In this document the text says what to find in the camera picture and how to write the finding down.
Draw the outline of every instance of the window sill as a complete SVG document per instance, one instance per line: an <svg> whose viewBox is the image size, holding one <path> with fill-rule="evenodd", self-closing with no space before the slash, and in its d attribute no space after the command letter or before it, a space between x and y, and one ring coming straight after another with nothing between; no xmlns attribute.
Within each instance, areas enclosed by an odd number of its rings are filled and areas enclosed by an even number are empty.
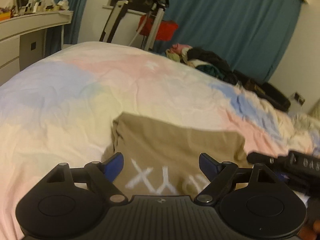
<svg viewBox="0 0 320 240"><path fill-rule="evenodd" d="M104 8L104 9L113 9L113 6L110 6L110 5L102 5L102 8ZM133 14L137 14L137 15L145 15L144 12L134 11L134 10L130 10L130 9L128 9L128 12L129 12L129 13L133 13Z"/></svg>

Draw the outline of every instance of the red bag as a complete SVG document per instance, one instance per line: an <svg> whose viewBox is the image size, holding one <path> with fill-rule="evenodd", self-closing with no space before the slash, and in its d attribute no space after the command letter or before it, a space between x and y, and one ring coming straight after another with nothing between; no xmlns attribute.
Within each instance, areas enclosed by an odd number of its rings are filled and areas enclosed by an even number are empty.
<svg viewBox="0 0 320 240"><path fill-rule="evenodd" d="M144 19L146 18L146 15L141 16L139 27L143 23ZM149 36L152 25L153 25L153 18L148 18L146 24L142 28L140 34L144 36ZM174 21L162 21L160 23L160 27L156 36L156 41L169 41L172 39L172 36L176 29L178 29L178 24L176 24Z"/></svg>

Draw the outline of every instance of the blue curtain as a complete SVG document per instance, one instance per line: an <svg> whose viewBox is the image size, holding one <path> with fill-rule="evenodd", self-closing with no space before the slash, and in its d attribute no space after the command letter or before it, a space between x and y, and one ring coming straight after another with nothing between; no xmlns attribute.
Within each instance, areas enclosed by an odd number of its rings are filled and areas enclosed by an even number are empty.
<svg viewBox="0 0 320 240"><path fill-rule="evenodd" d="M80 31L81 19L87 0L68 0L70 11L73 12L71 24L64 27L64 43L77 44ZM46 56L51 55L61 49L61 27L48 29L46 39Z"/></svg>
<svg viewBox="0 0 320 240"><path fill-rule="evenodd" d="M179 24L172 44L189 44L217 53L233 70L267 81L284 54L302 0L170 0L166 15Z"/></svg>

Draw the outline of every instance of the ribbed black surface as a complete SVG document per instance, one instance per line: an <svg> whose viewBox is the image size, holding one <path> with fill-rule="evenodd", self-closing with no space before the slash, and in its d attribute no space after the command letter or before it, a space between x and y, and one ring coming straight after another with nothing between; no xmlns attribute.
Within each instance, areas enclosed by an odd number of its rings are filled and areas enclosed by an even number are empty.
<svg viewBox="0 0 320 240"><path fill-rule="evenodd" d="M249 238L231 230L211 207L190 197L135 196L113 207L92 231L72 240L236 240Z"/></svg>

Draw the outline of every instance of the pastel tie-dye bedding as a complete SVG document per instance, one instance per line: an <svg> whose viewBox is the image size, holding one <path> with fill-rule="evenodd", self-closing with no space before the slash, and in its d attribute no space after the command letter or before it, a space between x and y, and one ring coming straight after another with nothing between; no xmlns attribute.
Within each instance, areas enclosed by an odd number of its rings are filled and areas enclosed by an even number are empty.
<svg viewBox="0 0 320 240"><path fill-rule="evenodd" d="M251 92L140 49L78 44L0 87L0 239L22 238L15 206L57 163L82 167L102 159L121 112L237 131L247 153L320 149L320 125L292 122Z"/></svg>

